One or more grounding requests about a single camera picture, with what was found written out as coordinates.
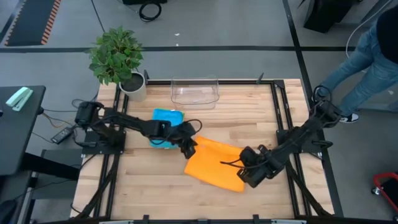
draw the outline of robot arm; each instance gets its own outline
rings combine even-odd
[[[256,153],[250,147],[244,148],[239,155],[244,168],[239,170],[238,176],[251,187],[257,187],[265,178],[274,178],[284,169],[291,153],[301,153],[302,146],[310,136],[322,128],[334,127],[340,118],[340,110],[332,103],[327,100],[318,102],[310,112],[309,119],[301,127],[291,129],[280,146],[269,150],[260,145],[260,153]]]
[[[99,110],[104,109],[104,116],[98,116]],[[171,126],[170,121],[149,120],[114,111],[105,108],[98,102],[83,102],[80,104],[76,114],[75,122],[85,131],[91,128],[103,141],[113,146],[119,143],[120,132],[106,124],[116,124],[135,131],[152,140],[169,141],[181,148],[185,158],[189,159],[195,153],[196,142],[191,138],[197,132],[193,126],[185,121],[177,126]]]

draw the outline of person's leg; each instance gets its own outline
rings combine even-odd
[[[331,92],[346,78],[358,73],[365,68],[368,68],[373,62],[373,55],[371,52],[371,35],[370,31],[363,34],[358,42],[355,51],[347,58],[337,70],[332,72],[325,81],[320,85],[328,88]],[[322,96],[329,95],[329,91],[325,88],[320,88],[317,94]]]
[[[360,104],[397,82],[398,65],[395,70],[391,70],[384,65],[374,63],[362,80],[343,98],[340,104],[341,115],[351,115]]]

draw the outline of sneaker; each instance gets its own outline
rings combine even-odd
[[[322,99],[324,99],[324,96],[319,95],[318,91],[316,91],[315,94],[311,96],[311,100],[314,103],[318,103]]]
[[[359,120],[359,116],[358,114],[350,114],[347,117],[341,118],[340,122],[342,123],[347,123],[347,124],[351,124],[351,123],[355,123]]]

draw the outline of wooden table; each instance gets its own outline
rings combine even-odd
[[[300,126],[308,118],[308,109],[299,79],[284,80],[294,125]],[[98,101],[112,107],[115,85],[101,86]],[[278,91],[279,104],[282,98]],[[129,101],[128,115],[151,119],[155,108],[174,109],[169,86],[148,86],[147,99]],[[263,144],[277,146],[278,129],[271,88],[269,85],[220,85],[220,100],[212,110],[186,110],[185,120],[199,119],[203,129],[198,133],[206,138],[238,147],[257,148]],[[284,128],[287,123],[283,116]],[[330,194],[321,161],[301,154],[303,172],[308,189],[333,213]],[[103,161],[97,155],[80,172],[73,206],[83,209],[98,187]],[[231,192],[201,182],[184,174],[186,160],[179,149],[154,149],[140,133],[127,130],[126,149],[120,158],[111,218],[142,219],[251,219],[293,218],[287,175],[282,171],[272,180],[264,180],[255,189],[246,185],[244,193]],[[302,197],[296,187],[303,214]],[[107,192],[103,197],[104,215]]]

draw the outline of gray floor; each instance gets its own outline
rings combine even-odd
[[[355,28],[336,25],[327,34],[306,30],[303,20],[307,7],[297,9],[301,0],[289,0],[301,46],[345,46]],[[17,0],[0,2],[0,27],[12,13]],[[132,29],[144,46],[204,46],[204,45],[271,45],[293,46],[280,0],[169,0],[163,5],[158,20],[143,23],[131,9],[117,0],[94,0],[98,14],[108,30],[123,25]],[[360,29],[350,45],[355,45]],[[62,1],[47,45],[41,47],[90,47],[101,33],[90,0]],[[319,84],[344,59],[344,52],[304,52],[312,86]],[[72,99],[90,100],[98,89],[98,81],[88,69],[84,53],[0,54],[0,85],[45,85],[47,92],[43,107],[51,110],[72,110]],[[151,78],[205,77],[301,78],[295,52],[281,51],[203,51],[203,52],[144,52],[139,68],[146,69]],[[338,102],[352,89],[361,74],[344,82],[334,93]],[[393,87],[371,99],[391,102],[396,99]],[[346,217],[390,220],[394,214],[382,197],[370,194],[372,177],[380,172],[396,171],[396,114],[360,111],[360,122],[339,124],[325,130],[330,149],[340,200]],[[73,113],[49,113],[61,119],[72,119]],[[51,138],[58,129],[39,116],[34,132]],[[49,144],[32,136],[28,151],[40,154],[42,149],[73,148],[72,142]],[[68,218],[72,200],[43,200],[37,203],[33,218],[40,222]]]

